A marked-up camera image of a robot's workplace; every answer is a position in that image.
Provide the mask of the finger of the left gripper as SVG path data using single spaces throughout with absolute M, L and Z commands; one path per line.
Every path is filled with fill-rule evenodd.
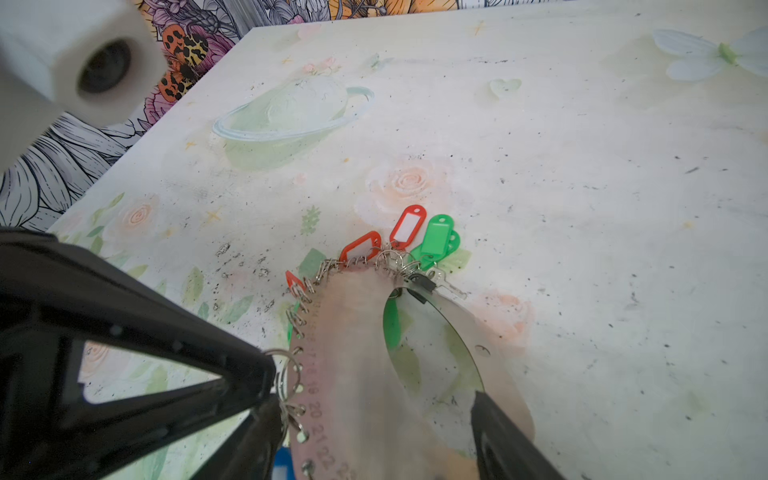
M 271 395 L 273 360 L 91 251 L 1 231 L 1 475 L 101 479 Z

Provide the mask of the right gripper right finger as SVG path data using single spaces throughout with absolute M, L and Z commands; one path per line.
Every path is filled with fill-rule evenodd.
M 476 391 L 471 426 L 482 480 L 564 480 L 485 392 Z

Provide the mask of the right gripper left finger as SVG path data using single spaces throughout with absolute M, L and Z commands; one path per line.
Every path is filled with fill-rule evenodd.
M 280 402 L 271 395 L 249 411 L 192 479 L 270 479 L 282 433 Z

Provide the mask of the blue tagged key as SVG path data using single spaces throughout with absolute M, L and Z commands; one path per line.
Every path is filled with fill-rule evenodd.
M 275 454 L 271 474 L 272 480 L 295 480 L 291 451 L 287 447 L 281 447 Z

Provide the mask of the large metal keyring with keys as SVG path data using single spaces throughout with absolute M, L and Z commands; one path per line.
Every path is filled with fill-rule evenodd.
M 453 220 L 406 207 L 388 237 L 369 232 L 291 279 L 297 305 L 280 390 L 299 479 L 480 479 L 473 455 L 443 440 L 416 394 L 423 376 L 404 341 L 401 304 L 414 299 L 459 342 L 488 394 L 531 441 L 525 401 L 475 317 L 437 264 L 459 243 Z

